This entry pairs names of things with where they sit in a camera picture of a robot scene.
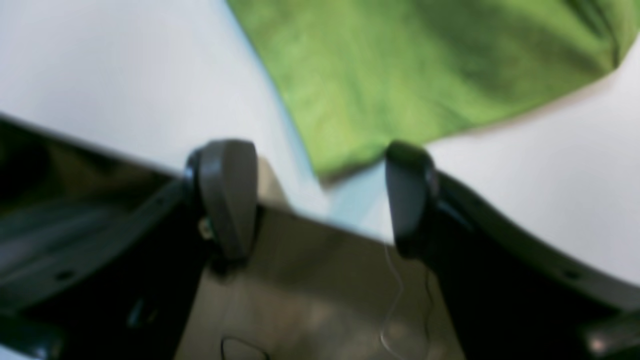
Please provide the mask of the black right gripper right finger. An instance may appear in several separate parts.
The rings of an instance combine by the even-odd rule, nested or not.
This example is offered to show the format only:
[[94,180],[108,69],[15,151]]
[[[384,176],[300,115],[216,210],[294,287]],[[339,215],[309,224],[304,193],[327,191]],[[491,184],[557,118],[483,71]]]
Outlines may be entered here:
[[402,141],[384,153],[394,244],[437,277],[469,360],[637,360],[639,287],[544,244]]

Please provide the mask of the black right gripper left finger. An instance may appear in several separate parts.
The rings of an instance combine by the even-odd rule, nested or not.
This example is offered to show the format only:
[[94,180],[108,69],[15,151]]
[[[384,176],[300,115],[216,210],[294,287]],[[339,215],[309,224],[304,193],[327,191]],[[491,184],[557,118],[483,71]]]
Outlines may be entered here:
[[1,206],[3,360],[171,360],[202,271],[252,252],[258,151],[213,140],[183,173],[139,167]]

